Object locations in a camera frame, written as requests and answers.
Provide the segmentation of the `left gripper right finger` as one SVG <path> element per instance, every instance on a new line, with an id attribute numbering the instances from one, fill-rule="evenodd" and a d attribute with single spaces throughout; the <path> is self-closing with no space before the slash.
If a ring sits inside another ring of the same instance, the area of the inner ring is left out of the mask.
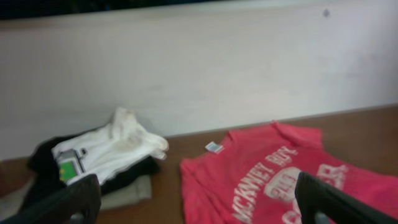
<path id="1" fill-rule="evenodd" d="M 343 193 L 320 179 L 301 172 L 295 198 L 303 224 L 397 224 L 397 219 Z"/>

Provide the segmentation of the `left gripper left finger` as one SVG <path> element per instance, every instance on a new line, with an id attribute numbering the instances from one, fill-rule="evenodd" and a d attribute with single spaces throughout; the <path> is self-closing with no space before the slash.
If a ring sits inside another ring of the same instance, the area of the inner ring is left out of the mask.
<path id="1" fill-rule="evenodd" d="M 97 176 L 90 174 L 1 224 L 94 224 L 100 206 L 100 185 Z"/>

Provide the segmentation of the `orange soccer t-shirt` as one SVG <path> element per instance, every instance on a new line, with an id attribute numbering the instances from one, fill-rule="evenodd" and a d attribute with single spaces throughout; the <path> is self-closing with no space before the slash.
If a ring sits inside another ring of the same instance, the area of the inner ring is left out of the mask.
<path id="1" fill-rule="evenodd" d="M 307 172 L 397 216 L 397 178 L 360 169 L 328 154 L 322 132 L 271 123 L 230 131 L 204 155 L 180 164 L 185 222 L 300 223 L 295 186 Z"/>

